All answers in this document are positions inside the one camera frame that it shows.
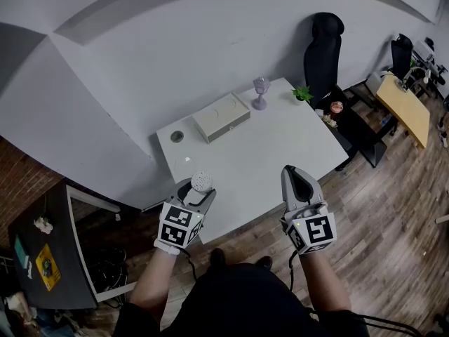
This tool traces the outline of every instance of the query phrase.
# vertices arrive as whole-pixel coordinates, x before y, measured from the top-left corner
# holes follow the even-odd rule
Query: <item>potted plant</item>
[[[310,100],[314,98],[313,95],[309,93],[310,87],[297,87],[295,90],[292,90],[293,95],[296,97],[296,100],[302,102],[306,101],[310,103]]]

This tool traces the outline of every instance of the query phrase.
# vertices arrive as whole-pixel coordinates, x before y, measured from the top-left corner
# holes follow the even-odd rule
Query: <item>white ball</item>
[[[199,171],[192,176],[192,188],[201,193],[207,193],[212,190],[212,176],[204,171]]]

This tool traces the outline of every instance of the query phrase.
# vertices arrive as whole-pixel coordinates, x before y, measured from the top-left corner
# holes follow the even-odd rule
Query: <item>round hole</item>
[[[180,143],[183,138],[184,134],[182,133],[182,131],[175,131],[170,136],[170,140],[172,140],[173,143]]]

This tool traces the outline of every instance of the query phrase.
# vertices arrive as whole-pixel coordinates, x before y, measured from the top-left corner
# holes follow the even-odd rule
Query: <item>yellow paper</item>
[[[50,277],[46,277],[43,275],[42,263],[45,260],[50,260],[50,262],[51,262],[51,270],[53,271],[53,274]],[[41,273],[41,277],[42,277],[43,283],[45,284],[45,287],[47,288],[47,290],[51,291],[51,289],[61,279],[61,272],[59,272],[59,269],[56,265],[55,259],[53,258],[52,254],[50,252],[50,247],[48,247],[48,244],[45,244],[41,253],[37,256],[36,265],[37,265],[37,269]]]

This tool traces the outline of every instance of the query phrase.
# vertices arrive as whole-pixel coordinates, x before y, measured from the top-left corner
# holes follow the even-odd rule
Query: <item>white table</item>
[[[272,81],[264,111],[251,107],[255,89],[238,94],[251,109],[251,118],[210,145],[186,117],[157,131],[176,183],[196,171],[213,177],[217,196],[199,236],[203,243],[216,239],[282,203],[281,171],[285,165],[305,170],[316,179],[347,159],[328,127],[307,104],[297,105],[293,87]],[[180,130],[179,143],[170,140]]]

